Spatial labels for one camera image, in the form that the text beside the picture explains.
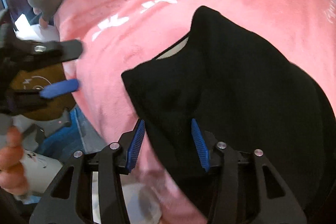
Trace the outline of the person's left hand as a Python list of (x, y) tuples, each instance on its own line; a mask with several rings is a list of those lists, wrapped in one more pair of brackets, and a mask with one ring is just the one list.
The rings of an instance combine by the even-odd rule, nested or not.
[(6, 134), (6, 145), (1, 149), (1, 188), (16, 196), (29, 191), (21, 163), (23, 154), (21, 133), (15, 126), (10, 126)]

